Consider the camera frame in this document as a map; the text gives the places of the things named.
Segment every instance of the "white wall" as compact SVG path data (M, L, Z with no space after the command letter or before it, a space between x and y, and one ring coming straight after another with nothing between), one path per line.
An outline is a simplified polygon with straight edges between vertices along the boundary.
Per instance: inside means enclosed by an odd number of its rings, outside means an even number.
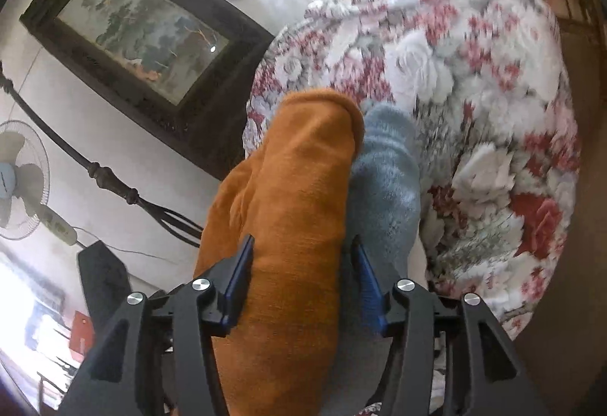
M151 202L172 208L204 224L219 182L155 139L114 109L61 65L19 23L31 0L8 0L0 13L0 59L7 77L31 107L84 156L108 165L120 179ZM271 13L257 0L230 2L276 32ZM7 120L12 99L0 93L0 121ZM12 118L28 121L15 107ZM188 281L197 251L170 236L140 208L128 206L98 189L86 171L39 132L51 170L49 206L73 226L89 229L109 245L166 257L175 264L118 253L130 272L166 290ZM93 239L80 234L86 244ZM43 226L21 241L2 240L32 267L63 288L64 316L86 311L76 265L77 247L68 247ZM153 288L134 282L135 289Z

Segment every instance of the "dark wooden frame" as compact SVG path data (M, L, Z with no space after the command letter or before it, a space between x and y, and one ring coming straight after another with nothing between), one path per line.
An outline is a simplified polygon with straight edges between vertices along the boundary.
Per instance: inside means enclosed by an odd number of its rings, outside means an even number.
M70 0L33 0L21 21L41 44L102 98L216 178L243 157L245 104L272 36L225 0L170 0L230 42L175 106L66 26Z

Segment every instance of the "fan grille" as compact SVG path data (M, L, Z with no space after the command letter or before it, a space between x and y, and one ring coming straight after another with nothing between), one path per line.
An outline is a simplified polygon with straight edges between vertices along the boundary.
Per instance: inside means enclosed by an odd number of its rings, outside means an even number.
M14 132L25 138L25 143L17 155L15 164L35 164L42 170L44 189L40 203L46 205L49 202L50 169L49 158L42 140L32 127L19 120L9 120L0 124L0 137L5 132ZM9 240L20 240L29 236L38 227L38 224L40 224L38 216L35 214L32 217L28 216L23 201L12 197L10 219L6 228L0 227L0 236Z

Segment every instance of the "electrical cord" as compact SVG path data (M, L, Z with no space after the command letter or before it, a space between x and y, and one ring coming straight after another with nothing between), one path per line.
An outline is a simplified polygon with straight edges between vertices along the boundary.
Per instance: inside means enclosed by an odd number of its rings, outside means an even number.
M34 67L34 63L38 59L38 55L40 54L40 51L42 51L42 46L39 47L38 52L36 53L36 56L34 56L34 60L31 62L30 67L27 69L27 73L25 74L25 78L23 78L23 82L19 86L19 89L17 89L17 94L21 92L21 89L25 85L25 81L29 77L31 69ZM13 101L13 106L10 107L10 112L8 112L8 120L10 120L10 117L13 115L13 110L14 110L14 107L16 105L17 105L17 101Z
M88 248L88 247L87 247L87 246L86 246L86 245L85 245L83 242L80 242L80 241L78 241L78 240L76 240L76 244L77 244L77 245L78 245L80 248L82 248L82 249L84 249L84 248ZM138 252L136 252L136 251L130 251L130 250L121 250L121 251L125 251L125 252L127 252L127 253L138 253ZM129 274L129 277L130 277L130 278L138 280L139 282L141 282L141 283L143 283L143 284L147 285L149 288L151 288L151 289L153 289L153 290L155 290L155 291L160 291L160 290L162 289L162 288L160 288L160 287L158 287L158 286L156 286L156 285L152 284L151 282L148 282L148 281L146 281L145 279L142 279L142 278L140 278L140 277L138 277L138 276L136 276L136 275L134 275L134 274L131 274L131 273L129 273L129 272L128 272L128 274Z
M95 180L99 188L110 190L110 192L123 198L129 205L138 205L148 213L163 229L171 233L177 239L198 248L202 235L202 226L196 224L187 217L175 211L142 199L136 188L131 188L122 182L107 166L101 166L99 162L91 162L78 150L74 149L68 142L60 137L50 126L48 126L26 103L19 93L14 89L13 81L6 78L2 73L2 62L0 61L0 87L9 94L19 105L33 123L42 130L61 150L68 154L75 162L84 167L91 178Z
M77 231L83 231L86 232L86 234L88 234L89 236L92 236L93 238L95 238L98 241L103 241L101 240L96 234L93 234L92 232L90 232L88 229L84 229L84 228L79 228L78 226L72 226L74 229L76 229ZM86 248L86 246L84 246L82 243L78 243L80 246L82 246L83 248ZM177 265L175 262L172 262L171 260L169 260L168 258L164 258L164 257L157 257L156 255L150 255L149 253L144 253L142 251L134 251L134 250L125 250L122 248L116 248L115 246L111 246L108 245L107 243L105 244L105 246L107 246L107 248L111 248L113 250L116 251L120 251L122 253L134 253L136 255L144 255L146 257L150 257L150 258L157 258L158 260L164 260L165 262L169 262L172 263L173 265Z

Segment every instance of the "bed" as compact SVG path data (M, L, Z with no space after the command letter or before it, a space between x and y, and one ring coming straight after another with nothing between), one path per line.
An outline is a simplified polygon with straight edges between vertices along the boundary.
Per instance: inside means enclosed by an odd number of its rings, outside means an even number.
M347 94L363 111L388 101L411 113L429 282L441 295L479 294L514 339L563 251L580 165L558 25L547 4L313 3L257 68L246 154L259 147L288 92L318 87Z

